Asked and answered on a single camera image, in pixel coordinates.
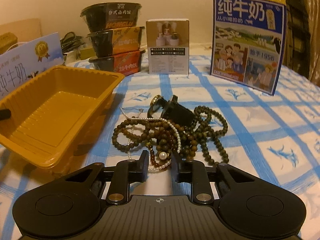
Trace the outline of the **yellow plastic tray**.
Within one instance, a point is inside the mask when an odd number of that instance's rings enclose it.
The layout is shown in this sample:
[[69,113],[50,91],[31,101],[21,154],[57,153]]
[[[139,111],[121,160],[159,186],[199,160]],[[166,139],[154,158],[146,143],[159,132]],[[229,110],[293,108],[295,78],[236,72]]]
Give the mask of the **yellow plastic tray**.
[[1,100],[1,145],[27,162],[50,169],[66,157],[79,135],[102,113],[124,75],[52,67]]

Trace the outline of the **light blue milk box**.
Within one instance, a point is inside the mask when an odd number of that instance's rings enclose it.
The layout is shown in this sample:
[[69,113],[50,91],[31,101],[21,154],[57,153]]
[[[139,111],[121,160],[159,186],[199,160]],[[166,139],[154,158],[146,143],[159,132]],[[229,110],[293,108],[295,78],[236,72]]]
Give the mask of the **light blue milk box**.
[[25,42],[1,55],[1,98],[50,67],[64,63],[58,33]]

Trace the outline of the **brown cardboard box left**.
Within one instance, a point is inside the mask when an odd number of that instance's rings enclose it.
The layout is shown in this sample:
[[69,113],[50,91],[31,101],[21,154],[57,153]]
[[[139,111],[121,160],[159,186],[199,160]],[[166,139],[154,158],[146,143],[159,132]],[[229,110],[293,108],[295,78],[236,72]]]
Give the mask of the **brown cardboard box left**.
[[5,53],[11,46],[17,43],[17,36],[11,32],[4,33],[0,36],[0,54]]

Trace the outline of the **blue white checked bedsheet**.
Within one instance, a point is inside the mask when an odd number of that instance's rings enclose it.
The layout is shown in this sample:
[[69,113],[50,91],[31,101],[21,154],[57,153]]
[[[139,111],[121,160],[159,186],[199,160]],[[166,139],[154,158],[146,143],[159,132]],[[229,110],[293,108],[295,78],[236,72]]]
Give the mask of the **blue white checked bedsheet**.
[[192,56],[188,75],[150,74],[147,68],[126,76],[102,113],[82,132],[69,154],[50,169],[39,168],[1,145],[1,239],[19,239],[12,207],[22,194],[92,163],[114,166],[149,153],[143,183],[131,194],[189,194],[190,185],[170,177],[171,159],[159,160],[157,138],[164,129],[152,124],[151,100],[173,95],[189,110],[199,108],[207,121],[205,144],[195,129],[171,122],[165,152],[177,146],[207,166],[227,161],[243,171],[296,194],[306,206],[302,239],[319,239],[319,88],[281,67],[276,91],[269,95],[209,74],[210,58]]

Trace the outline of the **bottom red food bowl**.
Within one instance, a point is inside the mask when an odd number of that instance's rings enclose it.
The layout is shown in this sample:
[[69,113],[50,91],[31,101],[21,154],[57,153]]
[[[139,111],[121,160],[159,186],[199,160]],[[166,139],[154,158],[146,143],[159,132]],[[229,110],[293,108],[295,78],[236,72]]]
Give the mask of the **bottom red food bowl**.
[[94,56],[89,59],[89,63],[92,63],[97,70],[121,73],[129,76],[140,72],[141,62],[145,52],[145,49],[140,49],[107,57]]

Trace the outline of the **middle yellow food bowl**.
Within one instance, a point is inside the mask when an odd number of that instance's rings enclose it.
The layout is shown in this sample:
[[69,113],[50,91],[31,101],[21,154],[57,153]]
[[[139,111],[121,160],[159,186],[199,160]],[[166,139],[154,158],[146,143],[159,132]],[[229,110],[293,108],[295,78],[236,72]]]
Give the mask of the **middle yellow food bowl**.
[[137,51],[145,27],[126,27],[92,32],[87,35],[97,57]]

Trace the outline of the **white humidifier product box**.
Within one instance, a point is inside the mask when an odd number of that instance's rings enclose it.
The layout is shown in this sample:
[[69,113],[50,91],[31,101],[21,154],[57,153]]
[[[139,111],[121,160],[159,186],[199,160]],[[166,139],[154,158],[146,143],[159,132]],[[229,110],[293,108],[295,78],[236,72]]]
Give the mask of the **white humidifier product box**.
[[146,21],[150,74],[189,74],[189,20]]

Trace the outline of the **top black food bowl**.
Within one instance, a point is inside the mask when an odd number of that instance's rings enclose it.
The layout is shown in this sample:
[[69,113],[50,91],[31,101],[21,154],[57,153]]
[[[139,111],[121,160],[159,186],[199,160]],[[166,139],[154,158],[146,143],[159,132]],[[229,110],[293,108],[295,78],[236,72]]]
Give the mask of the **top black food bowl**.
[[82,9],[80,17],[85,21],[91,33],[107,29],[135,27],[141,8],[139,3],[98,3]]

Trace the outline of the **blue milk carton box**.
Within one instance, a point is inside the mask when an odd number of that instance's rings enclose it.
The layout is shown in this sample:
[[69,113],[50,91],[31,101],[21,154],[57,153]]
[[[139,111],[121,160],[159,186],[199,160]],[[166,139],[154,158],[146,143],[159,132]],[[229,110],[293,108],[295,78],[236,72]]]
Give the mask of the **blue milk carton box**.
[[213,0],[210,74],[273,95],[286,24],[286,6],[281,3]]

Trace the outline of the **dark folding trolley frame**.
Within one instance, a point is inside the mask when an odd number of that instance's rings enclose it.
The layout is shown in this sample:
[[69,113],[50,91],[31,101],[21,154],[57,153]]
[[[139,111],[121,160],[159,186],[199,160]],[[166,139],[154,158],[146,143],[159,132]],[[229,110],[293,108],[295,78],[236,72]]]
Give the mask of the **dark folding trolley frame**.
[[301,76],[309,77],[310,31],[304,0],[286,0],[287,33],[284,64]]

